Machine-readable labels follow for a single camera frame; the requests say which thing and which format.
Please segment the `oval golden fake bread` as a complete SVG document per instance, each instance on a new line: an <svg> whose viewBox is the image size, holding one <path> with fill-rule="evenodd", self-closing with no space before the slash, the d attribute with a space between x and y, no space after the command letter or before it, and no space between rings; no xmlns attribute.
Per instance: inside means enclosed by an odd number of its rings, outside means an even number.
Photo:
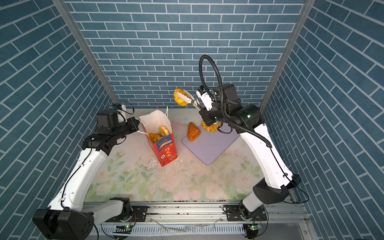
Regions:
<svg viewBox="0 0 384 240"><path fill-rule="evenodd" d="M156 134L149 134L149 138L150 138L150 140L151 140L151 142L152 142L153 144L155 144L155 143L154 143L154 137L155 137L155 135L156 135Z"/></svg>

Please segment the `round striped fake bun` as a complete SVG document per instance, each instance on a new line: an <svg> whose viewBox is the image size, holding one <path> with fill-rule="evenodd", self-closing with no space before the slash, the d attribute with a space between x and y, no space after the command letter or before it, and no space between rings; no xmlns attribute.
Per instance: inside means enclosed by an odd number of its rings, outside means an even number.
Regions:
<svg viewBox="0 0 384 240"><path fill-rule="evenodd" d="M158 142L162 138L163 138L163 136L156 134L155 137L154 137L154 143Z"/></svg>

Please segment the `metal tongs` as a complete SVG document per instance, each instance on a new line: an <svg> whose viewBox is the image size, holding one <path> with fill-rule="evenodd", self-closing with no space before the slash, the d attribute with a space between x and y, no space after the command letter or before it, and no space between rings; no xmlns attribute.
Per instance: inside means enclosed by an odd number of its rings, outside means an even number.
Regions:
<svg viewBox="0 0 384 240"><path fill-rule="evenodd" d="M195 100L194 97L193 97L190 93L188 93L187 91L185 91L185 92L186 92L186 94L187 94L187 97L186 97L184 100L185 100L188 104L192 104L196 109L201 110L202 107L201 107L199 101L198 101L198 100Z"/></svg>

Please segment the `glazed fake donut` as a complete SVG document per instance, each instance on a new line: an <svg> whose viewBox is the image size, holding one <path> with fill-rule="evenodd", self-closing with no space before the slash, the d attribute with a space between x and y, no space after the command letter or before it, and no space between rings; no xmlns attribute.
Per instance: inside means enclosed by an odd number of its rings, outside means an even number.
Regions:
<svg viewBox="0 0 384 240"><path fill-rule="evenodd" d="M170 131L169 131L168 128L165 127L165 126L160 126L160 127L159 127L159 131L160 131L160 135L161 135L162 137L165 137L165 136L170 135Z"/></svg>

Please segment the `large ring-shaped fake bread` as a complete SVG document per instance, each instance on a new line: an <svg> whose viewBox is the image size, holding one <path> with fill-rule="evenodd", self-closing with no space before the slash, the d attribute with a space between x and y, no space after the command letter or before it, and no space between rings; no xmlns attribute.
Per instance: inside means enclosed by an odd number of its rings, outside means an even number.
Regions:
<svg viewBox="0 0 384 240"><path fill-rule="evenodd" d="M218 128L221 126L221 122L218 122L216 121L215 123L213 123L212 125L210 126L207 126L206 123L204 121L202 121L202 127L204 130L206 130L207 132L217 132L218 131Z"/></svg>

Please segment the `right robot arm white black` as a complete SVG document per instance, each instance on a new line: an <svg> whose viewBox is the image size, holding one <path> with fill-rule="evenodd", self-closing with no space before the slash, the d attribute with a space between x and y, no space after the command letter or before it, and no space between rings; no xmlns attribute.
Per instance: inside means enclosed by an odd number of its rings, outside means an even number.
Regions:
<svg viewBox="0 0 384 240"><path fill-rule="evenodd" d="M264 204L283 202L289 190L301 182L284 164L271 142L265 120L255 105L242 106L234 85L225 84L210 93L204 86L197 90L204 106L199 111L208 126L216 122L226 123L234 129L250 147L264 175L239 204L240 215L249 220Z"/></svg>

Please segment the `small striped fake bun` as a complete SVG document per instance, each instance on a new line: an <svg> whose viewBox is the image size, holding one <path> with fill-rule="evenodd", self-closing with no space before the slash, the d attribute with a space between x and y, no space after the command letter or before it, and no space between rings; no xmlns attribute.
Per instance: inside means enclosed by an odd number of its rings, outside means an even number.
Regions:
<svg viewBox="0 0 384 240"><path fill-rule="evenodd" d="M177 88L174 90L174 98L178 105L186 107L188 103L184 100L187 97L187 94L184 90Z"/></svg>

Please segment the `brown fake croissant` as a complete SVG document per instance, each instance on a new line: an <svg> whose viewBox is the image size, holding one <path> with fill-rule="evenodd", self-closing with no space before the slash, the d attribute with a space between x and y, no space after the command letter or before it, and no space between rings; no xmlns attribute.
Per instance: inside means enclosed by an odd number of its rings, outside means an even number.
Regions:
<svg viewBox="0 0 384 240"><path fill-rule="evenodd" d="M195 141L201 135L201 130L194 124L189 123L187 138L190 142Z"/></svg>

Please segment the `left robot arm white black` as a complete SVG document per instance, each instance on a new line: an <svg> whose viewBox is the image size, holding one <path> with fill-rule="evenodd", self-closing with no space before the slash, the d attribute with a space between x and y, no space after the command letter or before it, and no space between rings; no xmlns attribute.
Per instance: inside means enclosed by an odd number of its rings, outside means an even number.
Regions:
<svg viewBox="0 0 384 240"><path fill-rule="evenodd" d="M44 209L38 209L33 222L49 240L84 240L92 230L107 220L131 221L135 216L128 198L112 198L88 212L83 212L87 191L118 140L139 130L140 121L125 118L119 110L97 113L97 129L84 139L79 159L70 176Z"/></svg>

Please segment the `red white paper bag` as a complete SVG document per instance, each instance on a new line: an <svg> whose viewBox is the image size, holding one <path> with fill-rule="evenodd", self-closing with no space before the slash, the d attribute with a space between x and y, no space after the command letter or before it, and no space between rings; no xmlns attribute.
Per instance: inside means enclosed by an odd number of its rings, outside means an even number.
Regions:
<svg viewBox="0 0 384 240"><path fill-rule="evenodd" d="M139 117L149 144L162 167L178 158L173 128L168 116L167 108L166 112L155 110Z"/></svg>

